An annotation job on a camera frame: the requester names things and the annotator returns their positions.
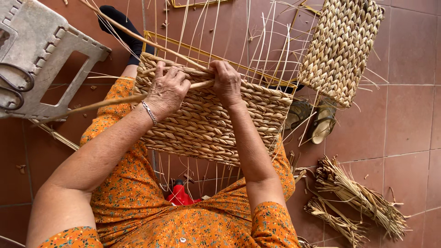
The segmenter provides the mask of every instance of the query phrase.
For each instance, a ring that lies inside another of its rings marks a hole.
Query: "woven basket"
[[[326,0],[298,82],[350,107],[384,11],[371,0]]]
[[[165,62],[166,67],[181,67],[192,83],[207,82],[214,77],[148,53],[142,53],[140,59],[134,94],[148,91],[158,61]],[[271,153],[292,95],[245,82],[240,90],[259,135]],[[150,149],[240,165],[228,112],[210,88],[188,91],[181,108],[154,126],[141,140]]]

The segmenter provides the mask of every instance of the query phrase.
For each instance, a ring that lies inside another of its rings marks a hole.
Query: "chain bracelet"
[[[152,111],[150,110],[149,106],[146,104],[146,102],[144,100],[141,100],[142,106],[144,106],[144,108],[147,110],[147,113],[150,115],[150,117],[153,120],[153,124],[158,125],[158,122],[156,121],[155,116],[153,115]]]

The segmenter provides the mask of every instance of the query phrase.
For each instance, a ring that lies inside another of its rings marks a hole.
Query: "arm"
[[[245,181],[251,214],[262,202],[275,202],[286,208],[279,175],[240,96],[240,75],[226,61],[210,63],[215,71],[216,92],[233,125],[237,152]]]
[[[190,88],[183,72],[172,67],[163,76],[163,66],[163,62],[158,63],[155,81],[145,99],[157,121],[179,109]],[[112,172],[129,147],[152,126],[152,119],[139,104],[66,159],[38,190],[26,246],[37,247],[46,238],[72,227],[96,228],[90,207],[93,190]]]

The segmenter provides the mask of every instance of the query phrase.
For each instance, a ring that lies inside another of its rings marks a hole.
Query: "red plastic object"
[[[200,202],[201,199],[193,201],[190,196],[185,193],[184,186],[178,184],[173,187],[173,193],[167,197],[167,201],[175,205],[190,205]]]

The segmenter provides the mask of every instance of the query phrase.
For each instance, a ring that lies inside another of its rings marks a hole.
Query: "black sock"
[[[135,26],[133,26],[132,22],[129,20],[129,18],[126,17],[125,14],[119,12],[118,10],[116,10],[113,6],[109,6],[109,5],[103,5],[100,7],[100,11],[103,12],[106,16],[110,17],[111,19],[113,19],[114,21],[116,21],[117,23],[121,24],[122,26],[126,27],[128,30],[132,31],[135,34],[138,34],[140,36],[142,36],[136,29]],[[100,28],[108,33],[108,34],[112,34],[113,30],[108,26],[108,23],[105,22],[105,24],[103,23],[103,21],[98,18],[98,23],[100,24]],[[121,38],[121,40],[123,42],[125,42],[130,49],[133,51],[133,53],[139,58],[139,56],[141,55],[142,52],[142,41],[133,38],[132,36],[126,34],[125,32],[121,31],[120,29],[118,29],[117,27],[113,26],[113,29],[115,30],[115,32],[118,34],[118,36]],[[150,53],[150,54],[154,54],[155,49],[152,46],[146,45],[146,53]],[[134,55],[130,55],[129,58],[129,62],[127,63],[129,64],[139,64],[139,60],[138,58],[135,57]]]

